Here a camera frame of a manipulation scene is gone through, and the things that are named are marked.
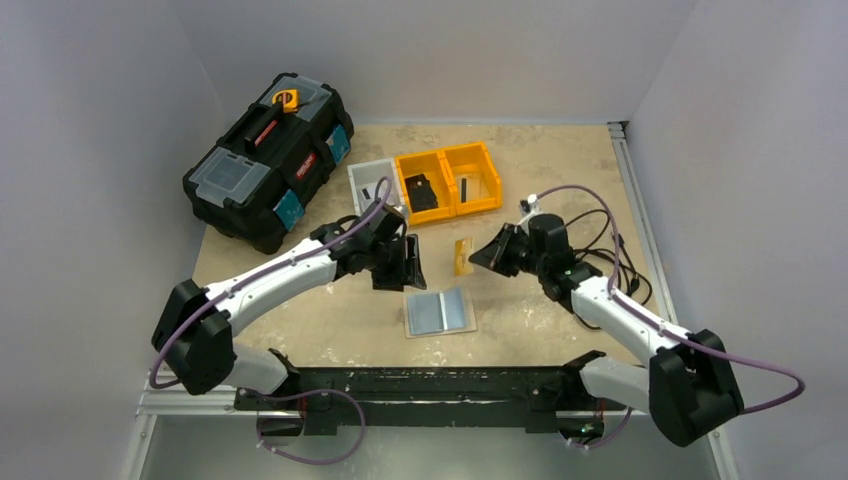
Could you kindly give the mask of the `gold credit card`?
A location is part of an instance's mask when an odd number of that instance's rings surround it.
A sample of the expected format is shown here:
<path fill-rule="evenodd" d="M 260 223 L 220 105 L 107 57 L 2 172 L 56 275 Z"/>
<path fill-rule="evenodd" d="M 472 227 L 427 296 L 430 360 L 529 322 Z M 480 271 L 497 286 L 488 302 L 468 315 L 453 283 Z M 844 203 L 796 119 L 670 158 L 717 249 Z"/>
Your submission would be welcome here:
<path fill-rule="evenodd" d="M 453 272 L 457 277 L 469 275 L 473 272 L 473 264 L 470 256 L 474 253 L 474 239 L 465 237 L 459 239 L 454 245 Z"/>

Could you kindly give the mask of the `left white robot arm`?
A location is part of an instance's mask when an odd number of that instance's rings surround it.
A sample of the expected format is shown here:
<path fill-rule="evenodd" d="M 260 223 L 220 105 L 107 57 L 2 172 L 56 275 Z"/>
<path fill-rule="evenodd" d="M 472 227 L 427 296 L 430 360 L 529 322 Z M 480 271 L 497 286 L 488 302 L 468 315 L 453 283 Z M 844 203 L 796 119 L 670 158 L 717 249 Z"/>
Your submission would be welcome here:
<path fill-rule="evenodd" d="M 177 284 L 151 338 L 153 372 L 167 366 L 175 377 L 151 375 L 150 386 L 180 386 L 190 395 L 221 385 L 267 396 L 294 392 L 298 372 L 285 355 L 241 347 L 236 337 L 296 296 L 361 272 L 370 274 L 375 290 L 427 287 L 419 238 L 389 205 L 374 204 L 361 216 L 321 225 L 291 250 L 233 278 L 207 286 L 192 279 Z"/>

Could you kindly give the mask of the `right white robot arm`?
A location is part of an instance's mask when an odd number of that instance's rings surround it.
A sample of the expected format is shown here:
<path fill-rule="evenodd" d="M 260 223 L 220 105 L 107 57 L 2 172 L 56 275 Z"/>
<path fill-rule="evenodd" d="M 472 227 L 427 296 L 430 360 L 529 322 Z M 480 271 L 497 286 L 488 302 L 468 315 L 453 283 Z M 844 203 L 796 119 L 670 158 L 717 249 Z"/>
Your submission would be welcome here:
<path fill-rule="evenodd" d="M 536 197 L 522 201 L 519 224 L 506 223 L 470 263 L 505 277 L 536 277 L 545 295 L 624 346 L 630 365 L 600 351 L 565 366 L 565 390 L 647 413 L 671 443 L 685 447 L 740 416 L 744 400 L 722 340 L 669 324 L 622 294 L 598 268 L 579 260 L 567 228 Z"/>

